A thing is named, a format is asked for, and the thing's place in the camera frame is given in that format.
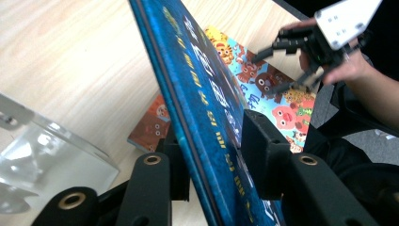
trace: wooden table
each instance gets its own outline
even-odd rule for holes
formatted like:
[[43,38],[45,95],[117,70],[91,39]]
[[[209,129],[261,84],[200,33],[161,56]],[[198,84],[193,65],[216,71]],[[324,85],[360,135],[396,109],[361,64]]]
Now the wooden table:
[[[254,53],[297,18],[271,0],[184,0],[202,28],[214,25]],[[272,65],[296,78],[296,56]],[[128,1],[6,0],[0,3],[0,92],[108,153],[129,179],[143,154],[126,139],[158,86]],[[39,211],[0,215],[30,225]],[[173,202],[173,225],[206,225],[192,189]]]

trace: black fabric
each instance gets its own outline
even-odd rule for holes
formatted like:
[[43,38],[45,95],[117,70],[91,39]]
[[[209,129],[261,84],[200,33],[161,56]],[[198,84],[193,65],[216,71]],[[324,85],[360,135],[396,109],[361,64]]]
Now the black fabric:
[[[381,197],[387,189],[399,192],[399,166],[373,163],[362,149],[343,138],[328,140],[313,126],[304,152],[322,158],[380,225],[399,220],[399,202]],[[300,208],[295,202],[289,202],[289,209]]]
[[[314,12],[328,7],[337,0],[285,0],[288,4],[308,17]],[[373,32],[371,41],[362,49],[376,69],[387,76],[399,80],[399,67],[396,66],[399,56],[399,1],[383,0],[368,29]]]

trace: book cover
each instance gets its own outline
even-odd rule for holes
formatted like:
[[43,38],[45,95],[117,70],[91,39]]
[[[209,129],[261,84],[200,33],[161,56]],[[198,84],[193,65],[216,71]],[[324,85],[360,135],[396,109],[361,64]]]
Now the book cover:
[[[293,80],[266,61],[250,63],[254,54],[216,27],[208,27],[205,34],[234,75],[234,85],[243,92],[240,99],[244,107],[263,113],[290,142],[291,152],[301,153],[311,121],[315,94],[290,89],[282,94],[265,95],[270,88]],[[151,128],[157,126],[158,118],[169,121],[169,116],[163,115],[167,113],[162,94],[159,94],[128,140],[141,150],[153,152],[157,141],[165,137],[165,133],[160,136],[147,131],[155,131]]]
[[[284,224],[280,203],[258,197],[240,153],[244,109],[261,109],[256,103],[261,100],[279,101],[257,92],[255,85],[256,78],[272,67],[260,65],[263,71],[258,70],[255,77],[238,73],[245,70],[243,65],[250,66],[244,63],[250,54],[222,56],[217,51],[221,45],[215,43],[218,38],[212,40],[211,30],[202,31],[180,1],[160,0],[155,5],[131,0],[130,5],[208,223]],[[237,43],[230,47],[232,52],[246,51]],[[276,105],[285,105],[286,99],[288,94]],[[300,105],[304,107],[294,102],[285,106]],[[284,109],[276,114],[284,119]],[[299,129],[291,126],[281,131]]]
[[142,151],[155,152],[159,139],[167,137],[169,126],[164,97],[158,94],[127,140]]

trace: cartoon illustration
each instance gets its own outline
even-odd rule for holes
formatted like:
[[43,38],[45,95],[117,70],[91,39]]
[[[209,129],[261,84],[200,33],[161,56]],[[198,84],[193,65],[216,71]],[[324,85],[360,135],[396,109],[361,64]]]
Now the cartoon illustration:
[[152,114],[145,114],[129,139],[146,150],[154,152],[159,139],[167,136],[169,126],[170,121],[163,121]]
[[241,72],[237,74],[238,80],[240,80],[242,83],[251,83],[253,84],[253,81],[249,81],[251,78],[256,78],[258,75],[258,70],[260,70],[261,67],[258,67],[255,64],[252,64],[251,62],[245,62],[241,65]]
[[256,87],[261,91],[261,98],[266,96],[266,93],[270,88],[274,87],[274,81],[270,78],[272,75],[270,73],[260,73],[255,78],[255,82],[249,82],[249,84],[255,84]]
[[301,105],[298,108],[298,111],[296,111],[297,116],[303,116],[303,115],[309,115],[311,116],[311,113],[313,112],[313,108],[311,107],[302,107]]
[[282,130],[297,129],[301,133],[308,133],[311,116],[297,116],[297,105],[280,105],[273,109],[272,114],[276,119],[276,126]]
[[291,153],[302,153],[303,152],[303,148],[301,146],[297,145],[292,138],[290,138],[288,136],[285,136],[285,138],[290,143]]
[[234,55],[232,54],[231,46],[227,43],[229,37],[221,32],[215,32],[212,27],[206,29],[205,34],[216,48],[223,62],[231,64]]
[[239,63],[239,64],[244,63],[243,56],[246,55],[246,51],[245,51],[245,49],[244,49],[244,46],[239,45],[239,44],[236,44],[236,45],[233,47],[233,49],[234,49],[234,50],[240,49],[240,52],[237,52],[237,53],[236,53],[235,61],[236,61],[237,63]]
[[290,89],[284,92],[283,96],[287,100],[287,103],[301,104],[303,101],[315,100],[313,93],[307,93],[296,89]]
[[293,131],[293,138],[299,142],[305,142],[307,134],[300,133],[298,131]]
[[147,112],[154,116],[166,118],[166,120],[170,119],[165,100],[161,94],[156,97]]
[[[270,79],[273,81],[274,86],[281,85],[286,82],[291,82],[292,79],[285,75],[284,73],[280,72],[277,68],[268,65],[267,72],[271,74]],[[276,104],[280,104],[282,100],[282,94],[278,93],[274,95],[274,102]]]

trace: robotic hand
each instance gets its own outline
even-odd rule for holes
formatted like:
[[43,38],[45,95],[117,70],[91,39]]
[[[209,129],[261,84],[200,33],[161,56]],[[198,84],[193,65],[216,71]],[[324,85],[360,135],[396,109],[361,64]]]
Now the robotic hand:
[[[252,59],[252,63],[273,56],[275,50],[286,50],[286,54],[295,54],[297,49],[306,52],[310,58],[310,67],[299,79],[292,83],[281,84],[269,90],[269,94],[282,93],[288,89],[313,91],[315,86],[331,70],[340,66],[352,52],[363,47],[370,38],[366,31],[382,0],[343,0],[314,14],[316,25],[281,30],[272,46],[262,50]],[[358,38],[356,46],[349,42]],[[308,79],[321,66],[327,69],[310,83]]]

